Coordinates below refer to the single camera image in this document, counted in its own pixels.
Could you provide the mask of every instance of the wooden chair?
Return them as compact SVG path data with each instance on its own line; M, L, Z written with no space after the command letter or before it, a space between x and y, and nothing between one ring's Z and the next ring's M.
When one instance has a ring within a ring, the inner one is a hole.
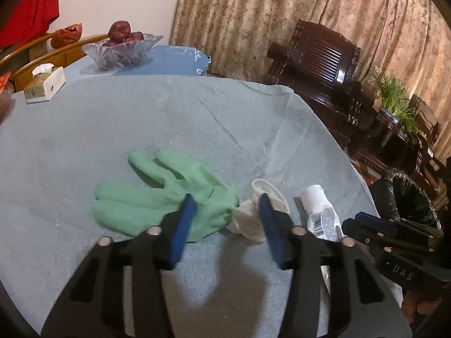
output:
M85 45L86 43L98 42L99 40L102 40L107 36L107 34L103 34L81 39L71 45L50 51L49 53L26 64L24 67L21 67L11 75L16 91L23 90L24 87L30 82L32 78L32 71L33 69L35 69L35 67L39 66L42 63L52 63L55 66L66 67L71 63L78 61L80 58L86 56L86 53L82 51L83 45Z
M446 185L448 203L437 211L437 215L441 223L441 228L445 232L451 232L451 206L449 204L451 199L451 157L446 159L446 167L442 164L440 169L442 171L442 180Z
M446 171L445 166L434 156L432 151L440 134L440 124L425 101L416 95L412 96L410 105L417 108L415 121L425 138L419 136L420 141L410 149L403 168L433 200L438 195L438 186Z
M360 48L325 26L299 20L289 46L273 43L267 56L273 62L264 83L292 88L346 147L362 101L370 101L352 80Z
M47 40L55 33L48 33L30 42L17 43L0 53L0 75L15 72L31 61L48 53Z

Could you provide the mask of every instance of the gray tablecloth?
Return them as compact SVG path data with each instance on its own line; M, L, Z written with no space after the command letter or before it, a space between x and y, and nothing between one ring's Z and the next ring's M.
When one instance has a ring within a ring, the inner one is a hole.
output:
M38 332L96 239L120 237L98 227L89 208L104 179L141 184L127 163L132 150L169 146L195 156L242 199L254 178L266 177L297 223L296 198L312 184L341 221L376 214L362 178L287 87L131 75L66 84L45 103L14 98L0 126L0 279ZM265 243L227 230L189 244L177 269L164 273L176 336L277 336L290 277Z

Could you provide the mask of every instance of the beige patterned curtain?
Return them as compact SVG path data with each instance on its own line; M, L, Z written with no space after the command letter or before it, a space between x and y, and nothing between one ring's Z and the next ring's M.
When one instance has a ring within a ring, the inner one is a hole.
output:
M431 0L180 0L171 44L210 55L210 72L261 81L269 45L288 44L298 19L357 44L358 79L375 66L402 79L442 125L437 155L451 155L451 31Z

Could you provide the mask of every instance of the orange plastic bag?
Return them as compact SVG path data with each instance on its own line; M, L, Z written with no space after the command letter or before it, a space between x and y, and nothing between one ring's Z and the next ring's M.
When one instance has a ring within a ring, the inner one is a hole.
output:
M11 73L7 72L3 76L0 76L0 94L4 88L8 86L8 79L10 78Z
M66 29L58 29L50 41L50 45L57 49L78 42L82 37L83 28L81 24L74 24Z

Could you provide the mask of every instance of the wooden furniture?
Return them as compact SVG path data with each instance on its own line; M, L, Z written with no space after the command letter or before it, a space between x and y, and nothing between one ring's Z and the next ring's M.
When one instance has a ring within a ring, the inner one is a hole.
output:
M346 147L366 100L360 82L352 80L360 48L325 26L299 20L289 46L273 43L267 56L273 62L264 83L292 88Z
M15 72L31 61L48 53L47 40L55 33L45 34L25 44L18 43L0 53L0 75Z
M412 96L410 105L417 108L415 121L425 138L419 136L420 141L414 145L413 149L410 149L403 168L425 190L430 199L435 199L438 195L439 182L445 172L445 166L432 151L440 134L440 124L434 112L416 95Z
M446 167L441 164L440 169L442 171L443 182L446 185L446 196L448 197L448 203L437 211L437 215L440 220L442 230L451 232L451 207L449 204L451 199L451 157L446 159Z
M372 123L367 129L355 131L348 145L348 155L364 160L379 172L402 168L409 148L413 145L400 124L390 121L375 109L367 111Z
M79 60L80 58L86 56L86 53L82 51L82 46L86 43L94 43L98 42L106 38L108 35L96 35L94 37L81 39L76 43L71 45L64 46L59 49L55 49L50 51L49 53L41 56L30 63L26 64L24 67L21 67L17 71L13 72L11 75L12 80L14 81L14 86L16 91L23 90L23 88L30 82L32 78L32 71L35 67L39 66L42 63L52 63L55 66L66 67L71 63Z

